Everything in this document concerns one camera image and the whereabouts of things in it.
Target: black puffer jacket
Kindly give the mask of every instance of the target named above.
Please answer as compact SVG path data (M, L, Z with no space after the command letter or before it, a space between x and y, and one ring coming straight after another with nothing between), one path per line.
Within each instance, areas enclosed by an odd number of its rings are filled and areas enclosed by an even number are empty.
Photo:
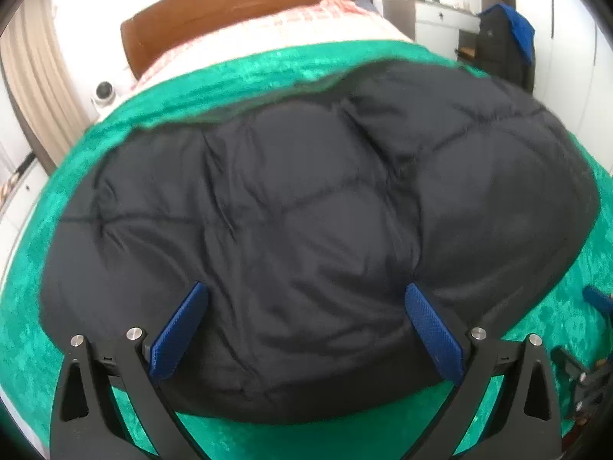
M137 130L80 184L51 245L41 321L99 356L211 307L163 384L178 410L296 422L438 377L403 308L413 280L505 333L556 284L598 213L560 122L520 89L390 61Z

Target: green velvet fabric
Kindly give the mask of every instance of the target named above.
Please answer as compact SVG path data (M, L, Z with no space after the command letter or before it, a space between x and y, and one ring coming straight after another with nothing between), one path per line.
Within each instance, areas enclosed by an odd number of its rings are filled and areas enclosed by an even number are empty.
M155 128L162 122L387 58L459 67L423 47L398 41L289 48L226 62L155 86L85 133L42 192L0 298L0 385L44 443L49 440L62 356L38 321L41 276L57 220L90 168L136 125ZM470 72L483 75L477 70ZM506 337L523 340L527 333L536 332L548 349L564 345L584 363L593 364L611 351L611 327L583 302L581 290L593 284L613 291L613 180L586 157L602 198L600 217L566 276ZM564 404L568 390L562 378L558 385ZM459 450L478 438L499 386L500 379L494 379ZM443 383L387 406L311 424L273 426L187 415L180 418L213 460L396 460L423 431L450 389L450 384ZM120 391L115 394L136 444L152 451L127 396Z

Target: bed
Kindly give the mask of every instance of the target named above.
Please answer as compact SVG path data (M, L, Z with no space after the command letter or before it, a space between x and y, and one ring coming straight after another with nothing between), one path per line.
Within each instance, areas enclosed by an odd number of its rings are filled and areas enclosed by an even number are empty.
M207 5L196 4L203 1ZM247 52L237 51L208 62L201 62L202 55L194 53L199 50L198 46L206 47L215 40L222 42L232 32L232 26L240 26L249 19L266 19L271 14L294 7L320 5L320 2L163 0L121 25L126 57L139 82L101 123L85 134L54 174L15 255L7 287L0 298L2 398L20 421L24 435L37 442L44 455L47 454L50 406L61 353L38 325L36 296L54 220L94 161L121 143L136 124L154 128L161 121L197 115L368 61L399 58L461 67L410 43L400 33L394 34L393 29L381 24L373 13L360 13L352 4L336 0L330 5L348 5L354 14L374 19L375 25L380 27L379 38L351 36L349 39L291 42L287 46L277 44L272 48L266 42L260 49L248 48ZM480 74L470 68L469 72ZM548 347L564 345L580 355L584 363L593 364L611 351L611 328L583 303L580 292L587 284L594 284L603 291L613 290L613 252L609 246L613 234L613 181L588 154L585 156L601 195L600 217L583 252L560 284L506 337L523 340L526 333L538 331ZM558 310L558 306L565 306L565 309ZM474 444L487 420L500 382L492 381L490 387L461 449ZM188 415L180 415L180 419L203 449L216 459L393 459L402 455L418 438L450 389L450 384L443 383L384 407L311 424L239 424ZM568 391L561 385L559 391L562 403L567 403ZM135 443L151 451L127 396L117 391L116 398ZM567 422L566 430L571 426Z

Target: blue pad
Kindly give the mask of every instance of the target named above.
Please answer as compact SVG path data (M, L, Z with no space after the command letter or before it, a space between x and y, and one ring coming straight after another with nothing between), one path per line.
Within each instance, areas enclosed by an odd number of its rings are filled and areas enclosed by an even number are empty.
M583 289L583 299L594 306L605 316L613 316L613 297L599 291L596 287L588 285Z
M149 377L153 381L175 372L207 308L207 287L198 282L151 346Z
M462 347L414 283L406 288L405 310L440 376L459 385L465 371Z

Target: silver bolt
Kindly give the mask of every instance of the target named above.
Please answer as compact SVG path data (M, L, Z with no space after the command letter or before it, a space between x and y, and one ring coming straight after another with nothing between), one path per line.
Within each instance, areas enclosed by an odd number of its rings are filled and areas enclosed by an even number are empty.
M143 335L143 330L138 327L133 327L126 333L126 337L130 340L137 340Z
M483 340L487 337L487 332L481 327L474 327L470 331L470 335L472 335L476 340Z
M74 348L78 348L81 344L83 344L84 341L84 337L82 335L75 335L71 340L70 340L70 345Z
M540 335L536 335L535 333L530 334L528 340L533 346L540 346L543 343Z

